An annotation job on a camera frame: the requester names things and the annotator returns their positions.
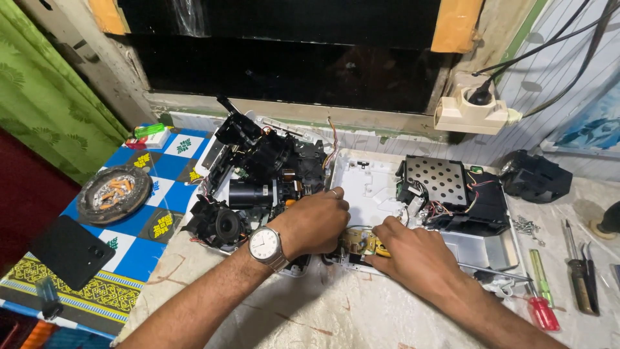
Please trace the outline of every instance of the table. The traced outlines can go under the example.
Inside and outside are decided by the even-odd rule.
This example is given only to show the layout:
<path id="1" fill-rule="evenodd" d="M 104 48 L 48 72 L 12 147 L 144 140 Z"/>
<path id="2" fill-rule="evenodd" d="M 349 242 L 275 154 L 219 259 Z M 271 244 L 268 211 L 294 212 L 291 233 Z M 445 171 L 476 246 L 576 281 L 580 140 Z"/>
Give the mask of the table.
<path id="1" fill-rule="evenodd" d="M 152 177 L 151 197 L 137 212 L 103 227 L 82 219 L 75 199 L 62 213 L 116 250 L 102 271 L 86 287 L 73 291 L 27 253 L 0 279 L 0 306 L 42 319 L 35 283 L 50 276 L 64 304 L 54 323 L 108 338 L 118 335 L 175 229 L 182 226 L 187 202 L 197 187 L 187 183 L 201 178 L 195 166 L 212 135 L 174 127 L 170 131 L 163 149 L 132 150 L 123 145 L 102 167 L 133 164 Z"/>
<path id="2" fill-rule="evenodd" d="M 620 290 L 610 264 L 620 263 L 620 238 L 603 241 L 587 230 L 590 219 L 602 216 L 620 199 L 620 183 L 573 180 L 570 194 L 552 204 L 537 205 L 509 198 L 513 215 L 523 215 L 541 227 L 539 246 L 518 234 L 530 271 L 530 248 L 540 251 L 556 302 L 562 331 L 553 333 L 571 348 L 620 348 Z M 579 241 L 592 241 L 598 268 L 601 316 L 578 312 L 572 300 L 565 260 L 567 247 L 560 220 L 568 218 Z M 159 306 L 224 257 L 189 242 L 186 232 L 168 247 L 138 296 L 135 308 L 116 342 L 121 342 Z M 523 288 L 503 303 L 529 320 Z M 473 349 L 483 346 L 452 321 L 393 280 L 325 266 L 312 259 L 302 278 L 275 274 L 226 318 L 206 348 L 396 348 Z"/>

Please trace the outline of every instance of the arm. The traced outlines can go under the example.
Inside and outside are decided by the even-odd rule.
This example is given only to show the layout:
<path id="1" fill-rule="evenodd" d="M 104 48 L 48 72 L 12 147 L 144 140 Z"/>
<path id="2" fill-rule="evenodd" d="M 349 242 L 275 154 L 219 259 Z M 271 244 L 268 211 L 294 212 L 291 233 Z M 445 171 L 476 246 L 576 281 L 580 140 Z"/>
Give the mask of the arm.
<path id="1" fill-rule="evenodd" d="M 302 198 L 270 227 L 280 233 L 291 261 L 307 253 L 328 253 L 350 218 L 342 188 Z M 273 270 L 250 256 L 243 245 L 148 317 L 117 348 L 203 348 L 219 325 Z"/>
<path id="2" fill-rule="evenodd" d="M 388 217 L 373 232 L 392 258 L 365 261 L 431 302 L 490 348 L 568 349 L 507 309 L 463 273 L 441 234 L 407 229 Z"/>

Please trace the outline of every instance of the black smartphone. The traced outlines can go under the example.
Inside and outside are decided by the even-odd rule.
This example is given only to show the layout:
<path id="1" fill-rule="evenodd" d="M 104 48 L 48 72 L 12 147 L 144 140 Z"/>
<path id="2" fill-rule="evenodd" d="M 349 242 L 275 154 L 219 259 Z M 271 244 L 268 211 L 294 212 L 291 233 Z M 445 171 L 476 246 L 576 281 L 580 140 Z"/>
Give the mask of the black smartphone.
<path id="1" fill-rule="evenodd" d="M 72 290 L 79 291 L 116 251 L 68 215 L 61 215 L 32 240 L 30 252 Z"/>

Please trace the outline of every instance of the green curtain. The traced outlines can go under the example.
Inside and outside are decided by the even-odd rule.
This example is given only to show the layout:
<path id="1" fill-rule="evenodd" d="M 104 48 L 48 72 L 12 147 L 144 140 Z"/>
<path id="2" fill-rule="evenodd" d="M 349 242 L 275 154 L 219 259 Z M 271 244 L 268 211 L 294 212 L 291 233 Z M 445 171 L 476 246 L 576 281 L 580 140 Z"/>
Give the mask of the green curtain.
<path id="1" fill-rule="evenodd" d="M 0 0 L 0 127 L 80 184 L 128 135 L 12 0 Z"/>

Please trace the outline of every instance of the green screwdriver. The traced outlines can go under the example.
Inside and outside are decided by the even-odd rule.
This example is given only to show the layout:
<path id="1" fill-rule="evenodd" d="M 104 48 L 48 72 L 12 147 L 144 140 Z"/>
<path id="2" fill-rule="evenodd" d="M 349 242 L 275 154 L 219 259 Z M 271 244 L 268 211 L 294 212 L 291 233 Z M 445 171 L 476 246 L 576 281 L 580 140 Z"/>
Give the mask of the green screwdriver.
<path id="1" fill-rule="evenodd" d="M 541 295 L 549 301 L 549 307 L 553 308 L 553 297 L 551 297 L 551 290 L 549 289 L 549 284 L 547 283 L 547 276 L 544 274 L 540 253 L 538 253 L 538 250 L 532 249 L 529 251 L 529 257 L 532 259 L 532 264 L 534 265 L 534 275 L 536 275 L 536 280 L 538 281 L 538 287 L 541 291 Z"/>

